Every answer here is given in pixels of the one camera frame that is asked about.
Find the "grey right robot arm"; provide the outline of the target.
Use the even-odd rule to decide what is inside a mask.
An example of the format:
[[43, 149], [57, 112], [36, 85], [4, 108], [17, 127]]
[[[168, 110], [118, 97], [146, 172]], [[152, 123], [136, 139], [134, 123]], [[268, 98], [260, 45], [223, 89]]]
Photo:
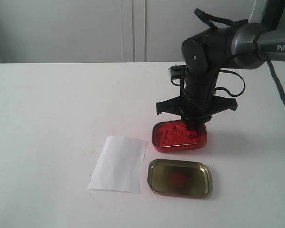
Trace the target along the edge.
[[285, 92], [273, 61], [285, 62], [285, 30], [267, 31], [259, 23], [240, 27], [209, 28], [183, 41], [184, 65], [170, 68], [171, 81], [179, 80], [178, 97], [158, 102], [157, 114], [178, 115], [190, 127], [211, 120], [212, 115], [237, 109], [236, 95], [216, 96], [219, 73], [256, 69], [267, 63], [285, 106]]

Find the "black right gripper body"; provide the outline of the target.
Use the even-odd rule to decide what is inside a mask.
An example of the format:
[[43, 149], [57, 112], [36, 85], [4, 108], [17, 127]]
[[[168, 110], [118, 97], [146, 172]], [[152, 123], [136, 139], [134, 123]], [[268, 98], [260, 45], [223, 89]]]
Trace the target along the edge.
[[181, 78], [171, 78], [180, 81], [178, 87], [180, 94], [178, 97], [156, 103], [156, 113], [174, 114], [182, 120], [196, 121], [204, 123], [211, 120], [212, 115], [225, 110], [236, 111], [237, 101], [234, 97], [225, 98], [216, 96], [216, 82], [220, 70], [214, 68], [204, 73], [193, 73], [186, 66], [185, 74]]

